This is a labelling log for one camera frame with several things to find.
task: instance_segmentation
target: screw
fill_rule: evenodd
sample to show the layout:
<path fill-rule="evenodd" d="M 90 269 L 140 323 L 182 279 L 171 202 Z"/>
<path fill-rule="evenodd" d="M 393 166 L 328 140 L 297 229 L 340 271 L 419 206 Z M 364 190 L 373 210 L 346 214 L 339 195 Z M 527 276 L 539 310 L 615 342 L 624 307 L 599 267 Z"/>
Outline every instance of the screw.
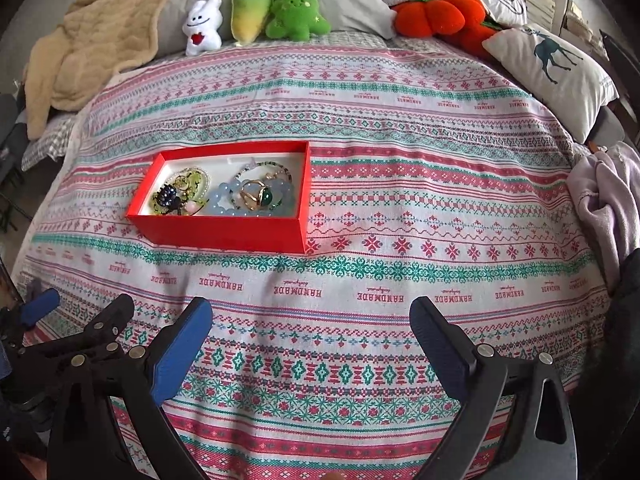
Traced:
<path fill-rule="evenodd" d="M 71 358 L 72 366 L 82 366 L 84 364 L 84 356 L 82 354 L 74 355 Z"/>
<path fill-rule="evenodd" d="M 145 352 L 145 347 L 140 345 L 134 346 L 131 350 L 129 350 L 129 357 L 131 357 L 132 359 L 140 359 L 145 354 Z"/>
<path fill-rule="evenodd" d="M 544 363 L 545 365 L 551 365 L 554 362 L 554 359 L 551 357 L 551 354 L 548 354 L 546 352 L 540 352 L 538 354 L 538 359 L 540 359 L 540 362 Z"/>
<path fill-rule="evenodd" d="M 494 347 L 482 343 L 481 345 L 478 345 L 478 353 L 483 357 L 493 357 L 495 353 Z"/>

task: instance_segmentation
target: white rabbit plush toy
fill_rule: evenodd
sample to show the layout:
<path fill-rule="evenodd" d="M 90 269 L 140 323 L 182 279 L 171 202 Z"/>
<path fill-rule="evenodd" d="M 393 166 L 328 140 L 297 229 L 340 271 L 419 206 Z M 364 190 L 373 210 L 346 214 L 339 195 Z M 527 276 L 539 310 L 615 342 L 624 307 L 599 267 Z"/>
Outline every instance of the white rabbit plush toy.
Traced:
<path fill-rule="evenodd" d="M 222 25 L 222 0 L 198 0 L 193 4 L 182 31 L 188 36 L 187 56 L 217 50 L 222 46 L 218 28 Z"/>

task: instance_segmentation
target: purple garment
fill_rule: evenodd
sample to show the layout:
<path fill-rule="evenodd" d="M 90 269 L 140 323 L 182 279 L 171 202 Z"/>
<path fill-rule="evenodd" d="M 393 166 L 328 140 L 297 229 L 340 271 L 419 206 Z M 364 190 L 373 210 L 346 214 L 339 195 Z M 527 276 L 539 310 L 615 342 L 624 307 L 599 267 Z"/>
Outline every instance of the purple garment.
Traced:
<path fill-rule="evenodd" d="M 618 142 L 582 158 L 566 180 L 578 217 L 594 235 L 609 291 L 620 265 L 640 247 L 640 157 Z"/>

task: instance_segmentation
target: blue gripper pad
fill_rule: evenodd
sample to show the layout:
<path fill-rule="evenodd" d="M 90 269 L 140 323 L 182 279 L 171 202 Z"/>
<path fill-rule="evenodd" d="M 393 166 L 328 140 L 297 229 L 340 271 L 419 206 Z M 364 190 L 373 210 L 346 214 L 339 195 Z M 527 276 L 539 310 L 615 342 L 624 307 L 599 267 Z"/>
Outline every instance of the blue gripper pad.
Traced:
<path fill-rule="evenodd" d="M 60 295 L 55 288 L 48 288 L 39 296 L 20 308 L 20 322 L 27 327 L 34 326 L 60 304 Z"/>
<path fill-rule="evenodd" d="M 193 298 L 171 326 L 165 326 L 149 345 L 146 361 L 157 406 L 176 396 L 204 339 L 211 330 L 213 312 L 204 298 Z"/>
<path fill-rule="evenodd" d="M 468 378 L 476 370 L 473 343 L 459 326 L 449 324 L 425 296 L 411 304 L 409 325 L 444 391 L 452 399 L 464 402 Z"/>
<path fill-rule="evenodd" d="M 4 346 L 0 343 L 0 381 L 7 377 L 12 371 L 11 363 L 4 352 Z"/>

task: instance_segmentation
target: white pillow with deer print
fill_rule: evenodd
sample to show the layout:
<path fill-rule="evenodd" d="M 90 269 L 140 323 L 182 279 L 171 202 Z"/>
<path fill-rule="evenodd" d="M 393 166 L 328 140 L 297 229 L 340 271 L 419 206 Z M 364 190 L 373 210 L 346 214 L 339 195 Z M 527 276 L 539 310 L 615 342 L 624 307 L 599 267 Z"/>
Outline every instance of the white pillow with deer print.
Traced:
<path fill-rule="evenodd" d="M 618 97 L 609 74 L 596 61 L 537 25 L 503 30 L 482 46 L 581 144 L 600 107 Z"/>

